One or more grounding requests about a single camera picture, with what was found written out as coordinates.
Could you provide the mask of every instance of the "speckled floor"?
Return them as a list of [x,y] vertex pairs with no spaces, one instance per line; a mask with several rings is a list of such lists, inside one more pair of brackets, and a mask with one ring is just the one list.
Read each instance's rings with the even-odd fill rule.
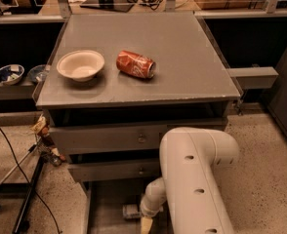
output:
[[[266,112],[243,112],[243,116],[231,114],[225,130],[237,139],[241,147],[240,160],[233,168],[214,170],[227,212],[235,233],[287,234],[287,140]],[[0,126],[18,159],[35,141],[29,127],[37,117],[38,114],[31,113],[18,121],[9,120],[13,116],[0,117]],[[37,159],[35,152],[22,164],[29,177]],[[8,144],[0,134],[0,179],[14,164]],[[24,180],[16,171],[7,182]],[[87,198],[71,178],[67,163],[59,167],[45,164],[37,191],[50,207],[63,234],[83,233]],[[12,233],[21,202],[21,199],[0,198],[0,234]],[[53,219],[37,198],[32,201],[28,219],[27,233],[57,233]]]

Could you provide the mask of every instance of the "table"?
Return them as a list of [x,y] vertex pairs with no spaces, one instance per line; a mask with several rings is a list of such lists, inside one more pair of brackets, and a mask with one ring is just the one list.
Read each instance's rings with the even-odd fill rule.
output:
[[[72,51],[100,52],[104,69],[89,82],[59,75]],[[156,62],[141,80],[121,73],[118,53]],[[87,181],[159,173],[160,139],[177,126],[222,128],[236,86],[192,12],[72,15],[37,106],[51,120],[51,135],[73,178]]]

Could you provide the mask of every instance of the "drawer knob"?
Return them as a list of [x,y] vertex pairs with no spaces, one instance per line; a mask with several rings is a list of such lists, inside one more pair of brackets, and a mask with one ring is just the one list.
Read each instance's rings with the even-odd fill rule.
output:
[[140,176],[144,174],[144,168],[140,168]]
[[143,135],[143,134],[140,134],[140,135],[138,136],[138,142],[139,142],[139,143],[145,143],[145,142],[146,142],[146,136]]

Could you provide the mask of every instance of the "gray tabletop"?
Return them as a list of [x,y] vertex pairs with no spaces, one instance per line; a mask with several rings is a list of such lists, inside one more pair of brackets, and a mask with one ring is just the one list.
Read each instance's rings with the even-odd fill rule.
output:
[[[59,59],[94,50],[105,59],[91,81],[61,77]],[[122,50],[156,62],[155,75],[142,80],[121,73]],[[81,108],[231,100],[240,94],[192,12],[72,15],[37,101],[39,108]]]

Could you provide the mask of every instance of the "drawer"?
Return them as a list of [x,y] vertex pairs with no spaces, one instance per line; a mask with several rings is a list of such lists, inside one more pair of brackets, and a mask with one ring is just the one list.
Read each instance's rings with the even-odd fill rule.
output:
[[75,181],[87,182],[160,176],[160,163],[158,159],[88,163],[69,165],[68,170]]
[[51,128],[50,134],[64,155],[159,148],[166,125],[110,125]]

